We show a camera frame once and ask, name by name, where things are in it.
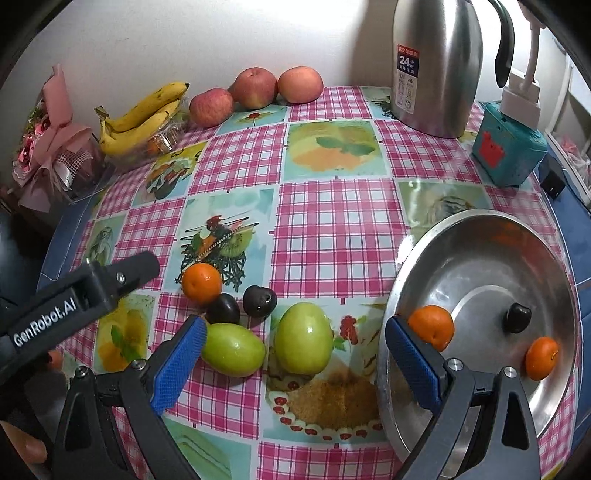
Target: cake picture print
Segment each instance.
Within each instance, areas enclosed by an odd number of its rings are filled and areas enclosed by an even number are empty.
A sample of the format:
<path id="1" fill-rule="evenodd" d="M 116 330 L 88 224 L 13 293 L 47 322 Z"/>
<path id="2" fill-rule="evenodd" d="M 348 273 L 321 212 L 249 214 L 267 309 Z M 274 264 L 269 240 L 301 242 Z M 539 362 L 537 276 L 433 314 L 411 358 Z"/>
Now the cake picture print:
<path id="1" fill-rule="evenodd" d="M 375 385 L 385 304 L 315 300 L 333 330 L 332 353 L 319 374 L 294 375 L 278 361 L 275 333 L 296 303 L 280 300 L 271 316 L 265 399 L 272 414 L 261 416 L 263 436 L 320 444 L 385 441 Z"/>

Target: fruit picture print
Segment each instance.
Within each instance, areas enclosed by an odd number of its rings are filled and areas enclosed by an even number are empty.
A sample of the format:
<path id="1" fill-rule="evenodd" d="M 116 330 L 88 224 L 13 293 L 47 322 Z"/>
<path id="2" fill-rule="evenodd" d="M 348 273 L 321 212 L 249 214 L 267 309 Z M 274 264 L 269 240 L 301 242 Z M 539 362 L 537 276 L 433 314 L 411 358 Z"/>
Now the fruit picture print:
<path id="1" fill-rule="evenodd" d="M 138 206 L 185 195 L 191 175 L 206 145 L 207 142 L 201 142 L 157 159 L 135 194 L 132 205 Z"/>
<path id="2" fill-rule="evenodd" d="M 387 174 L 368 121 L 291 124 L 284 157 L 284 180 Z"/>
<path id="3" fill-rule="evenodd" d="M 481 185 L 437 180 L 399 180 L 397 184 L 402 215 L 415 244 L 432 226 L 454 213 L 491 208 Z"/>
<path id="4" fill-rule="evenodd" d="M 275 198 L 275 187 L 189 198 L 168 260 L 164 288 L 177 291 L 183 271 L 198 262 L 220 272 L 223 291 L 229 294 L 262 284 L 271 251 Z"/>
<path id="5" fill-rule="evenodd" d="M 245 128 L 279 124 L 285 120 L 286 113 L 287 107 L 285 105 L 268 105 L 259 110 L 235 112 L 222 124 L 216 135 L 236 132 Z"/>
<path id="6" fill-rule="evenodd" d="M 167 416 L 163 421 L 178 449 L 203 480 L 250 479 L 250 443 L 201 432 Z"/>
<path id="7" fill-rule="evenodd" d="M 125 215 L 119 215 L 97 221 L 90 232 L 82 260 L 96 261 L 103 267 L 109 265 L 124 220 Z"/>
<path id="8" fill-rule="evenodd" d="M 384 299 L 312 300 L 334 332 L 330 361 L 317 375 L 286 372 L 275 353 L 277 327 L 300 301 L 279 299 L 271 314 L 263 437 L 324 445 L 385 441 L 375 385 Z"/>
<path id="9" fill-rule="evenodd" d="M 119 372 L 133 360 L 146 358 L 155 298 L 131 293 L 117 308 L 99 319 L 93 369 L 95 373 Z"/>
<path id="10" fill-rule="evenodd" d="M 371 116 L 376 119 L 394 119 L 390 106 L 390 87 L 361 87 L 368 102 Z"/>

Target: glossy table cover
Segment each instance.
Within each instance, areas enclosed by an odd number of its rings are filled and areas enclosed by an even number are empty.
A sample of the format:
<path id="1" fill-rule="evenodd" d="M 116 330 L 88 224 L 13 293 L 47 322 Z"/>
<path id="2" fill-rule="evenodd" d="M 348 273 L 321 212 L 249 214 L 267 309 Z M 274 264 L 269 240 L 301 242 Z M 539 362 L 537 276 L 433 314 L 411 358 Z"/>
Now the glossy table cover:
<path id="1" fill-rule="evenodd" d="M 452 213 L 484 208 L 520 218 L 572 283 L 535 177 L 499 189 L 470 158 L 479 105 L 464 135 L 446 140 L 392 119 L 388 102 L 386 88 L 331 87 L 308 105 L 237 112 L 220 127 L 189 131 L 176 152 L 97 195 L 72 268 L 85 257 L 110 262 L 148 249 L 161 273 L 116 314 L 63 344 L 69 373 L 76 364 L 97 372 L 125 366 L 113 325 L 141 355 L 171 338 L 195 312 L 176 279 L 196 255 L 220 270 L 224 291 L 238 300 L 251 284 L 275 290 L 269 319 L 242 318 L 268 346 L 294 303 L 316 303 L 331 320 L 333 356 L 313 379 L 282 372 L 272 348 L 263 370 L 247 379 L 197 362 L 165 422 L 204 480 L 392 478 L 401 462 L 378 416 L 377 334 L 400 265 Z M 570 453 L 579 357 L 540 440 L 543 475 Z M 116 417 L 138 476 L 149 478 L 124 412 Z"/>

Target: banana bunch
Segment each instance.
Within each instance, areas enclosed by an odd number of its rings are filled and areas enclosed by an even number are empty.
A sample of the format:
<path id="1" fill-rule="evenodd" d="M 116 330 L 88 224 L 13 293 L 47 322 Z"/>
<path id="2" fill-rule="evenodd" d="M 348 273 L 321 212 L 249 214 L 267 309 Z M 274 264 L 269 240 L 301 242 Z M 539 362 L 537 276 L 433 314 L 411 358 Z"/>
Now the banana bunch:
<path id="1" fill-rule="evenodd" d="M 188 83 L 169 83 L 116 119 L 101 106 L 95 108 L 100 118 L 100 149 L 115 157 L 149 139 L 177 110 L 188 87 Z"/>

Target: human hand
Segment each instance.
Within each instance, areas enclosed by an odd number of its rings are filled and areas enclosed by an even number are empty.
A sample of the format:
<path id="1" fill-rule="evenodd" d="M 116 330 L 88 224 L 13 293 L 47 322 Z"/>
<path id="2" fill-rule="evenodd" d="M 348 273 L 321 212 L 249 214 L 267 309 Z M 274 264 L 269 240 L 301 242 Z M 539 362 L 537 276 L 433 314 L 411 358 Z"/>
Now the human hand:
<path id="1" fill-rule="evenodd" d="M 64 356 L 57 350 L 49 352 L 51 361 L 47 364 L 48 369 L 61 370 L 64 362 Z M 43 463 L 47 459 L 47 449 L 45 444 L 32 437 L 21 429 L 16 428 L 5 421 L 0 420 L 0 426 L 4 429 L 6 436 L 12 442 L 14 449 L 20 455 L 25 463 Z"/>
<path id="2" fill-rule="evenodd" d="M 0 420 L 6 436 L 25 463 L 43 463 L 47 459 L 45 444 L 21 429 Z"/>

